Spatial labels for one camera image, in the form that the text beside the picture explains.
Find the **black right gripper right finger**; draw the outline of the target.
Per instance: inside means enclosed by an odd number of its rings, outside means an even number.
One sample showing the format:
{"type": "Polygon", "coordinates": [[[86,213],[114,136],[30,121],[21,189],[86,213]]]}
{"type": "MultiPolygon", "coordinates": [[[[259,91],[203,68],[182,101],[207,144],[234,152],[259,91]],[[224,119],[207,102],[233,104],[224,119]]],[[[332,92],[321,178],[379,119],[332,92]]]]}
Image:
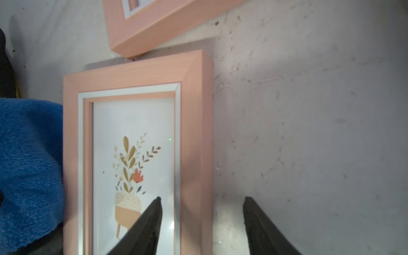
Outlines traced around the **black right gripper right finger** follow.
{"type": "Polygon", "coordinates": [[[252,197],[245,197],[243,217],[251,255],[301,255],[252,197]]]}

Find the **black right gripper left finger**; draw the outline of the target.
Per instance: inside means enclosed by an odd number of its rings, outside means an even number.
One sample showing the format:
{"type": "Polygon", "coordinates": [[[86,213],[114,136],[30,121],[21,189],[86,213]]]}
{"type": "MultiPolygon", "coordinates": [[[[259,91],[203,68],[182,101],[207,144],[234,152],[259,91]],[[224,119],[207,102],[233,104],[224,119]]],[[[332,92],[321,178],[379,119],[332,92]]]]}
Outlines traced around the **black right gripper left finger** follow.
{"type": "Polygon", "coordinates": [[[157,252],[163,209],[161,198],[151,202],[109,255],[155,255],[157,252]]]}

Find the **blue microfibre cloth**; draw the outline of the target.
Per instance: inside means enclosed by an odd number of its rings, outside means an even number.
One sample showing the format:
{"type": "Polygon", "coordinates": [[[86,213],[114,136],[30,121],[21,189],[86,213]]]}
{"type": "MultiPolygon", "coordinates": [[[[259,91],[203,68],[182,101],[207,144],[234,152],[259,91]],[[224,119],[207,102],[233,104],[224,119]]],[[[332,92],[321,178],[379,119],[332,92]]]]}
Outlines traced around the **blue microfibre cloth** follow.
{"type": "Polygon", "coordinates": [[[63,107],[1,99],[1,254],[50,234],[64,219],[63,107]]]}

